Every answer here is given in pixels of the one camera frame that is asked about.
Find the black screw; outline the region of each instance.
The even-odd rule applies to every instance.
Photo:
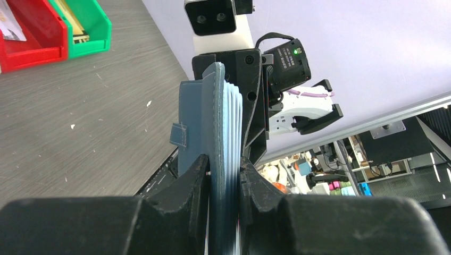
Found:
[[[205,24],[207,22],[207,18],[203,15],[197,16],[197,23],[199,24]]]
[[[254,62],[254,57],[253,56],[247,56],[246,58],[245,58],[245,62],[246,62],[246,64],[252,64],[253,62]]]
[[[227,16],[224,13],[219,13],[218,15],[216,15],[216,20],[218,20],[219,22],[225,21],[226,18]]]

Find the pink object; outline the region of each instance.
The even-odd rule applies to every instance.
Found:
[[[332,182],[332,185],[333,185],[334,189],[339,189],[340,188],[340,182],[337,182],[337,181]]]

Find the cable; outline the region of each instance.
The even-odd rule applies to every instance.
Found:
[[[278,104],[278,103],[280,103],[280,102],[282,102],[282,100],[283,100],[283,93],[280,93],[280,98],[279,98],[279,100],[277,100],[277,102],[275,103],[275,105]]]
[[[264,36],[260,37],[257,40],[257,42],[255,43],[255,48],[258,48],[260,46],[260,43],[262,43],[264,40],[273,39],[273,38],[280,38],[280,39],[285,39],[285,40],[294,40],[294,37],[292,37],[292,36],[283,35],[281,33],[276,33],[276,32],[269,32],[269,33],[265,34]]]

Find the blue object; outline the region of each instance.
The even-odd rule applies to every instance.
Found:
[[[312,168],[310,167],[308,162],[304,162],[304,163],[298,165],[298,167],[299,167],[299,172],[302,176],[308,175],[309,173],[312,172]]]
[[[371,193],[370,186],[368,185],[368,183],[359,183],[358,187],[360,188],[360,190],[362,191],[362,193],[365,196],[372,196],[373,195]]]
[[[243,97],[237,87],[225,82],[224,75],[224,65],[216,62],[204,71],[202,80],[180,84],[179,123],[172,125],[170,142],[179,148],[179,175],[199,155],[208,155],[212,180],[208,243],[233,247],[238,221]]]

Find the green storage bin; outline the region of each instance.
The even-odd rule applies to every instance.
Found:
[[[88,42],[73,43],[72,25],[55,0],[48,2],[68,26],[69,59],[110,50],[111,22],[96,0],[66,0],[66,3],[89,35]]]

